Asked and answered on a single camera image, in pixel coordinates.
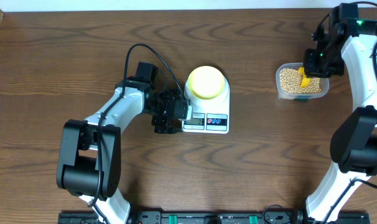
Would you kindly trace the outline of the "yellow measuring scoop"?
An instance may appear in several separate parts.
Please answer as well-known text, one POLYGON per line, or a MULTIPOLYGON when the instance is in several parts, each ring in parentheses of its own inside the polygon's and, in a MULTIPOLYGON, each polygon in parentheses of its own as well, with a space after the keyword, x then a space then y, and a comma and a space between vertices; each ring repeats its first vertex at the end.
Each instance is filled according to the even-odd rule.
POLYGON ((311 83, 311 78, 309 78, 306 74, 305 74, 305 70, 304 70, 304 67, 299 67, 298 69, 298 73, 300 75, 302 75, 302 81, 300 83, 300 87, 301 88, 306 88, 310 85, 311 83))

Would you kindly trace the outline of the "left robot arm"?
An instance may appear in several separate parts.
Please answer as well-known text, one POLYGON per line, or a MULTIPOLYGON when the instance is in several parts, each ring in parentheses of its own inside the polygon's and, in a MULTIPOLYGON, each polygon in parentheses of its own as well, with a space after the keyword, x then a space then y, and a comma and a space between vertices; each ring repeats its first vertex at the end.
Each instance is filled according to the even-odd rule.
POLYGON ((113 96, 84 120, 68 120, 62 131, 56 183, 79 197, 101 223, 135 223, 131 204, 118 189, 121 178, 121 135, 140 114, 152 116, 155 133, 174 134, 180 128, 171 119, 192 117, 192 107, 180 88, 156 93, 159 69, 141 62, 136 74, 125 76, 113 96))

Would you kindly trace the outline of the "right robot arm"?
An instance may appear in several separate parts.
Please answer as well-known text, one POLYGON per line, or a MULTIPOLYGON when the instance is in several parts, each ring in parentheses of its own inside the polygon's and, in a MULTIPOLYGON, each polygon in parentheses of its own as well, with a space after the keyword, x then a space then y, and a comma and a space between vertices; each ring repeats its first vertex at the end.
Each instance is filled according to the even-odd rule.
POLYGON ((304 56, 305 74, 312 78, 342 76, 350 79, 353 112, 334 132, 332 163, 293 223, 335 223, 354 191, 377 175, 377 21, 361 19, 359 2, 341 3, 325 16, 312 34, 315 49, 304 56))

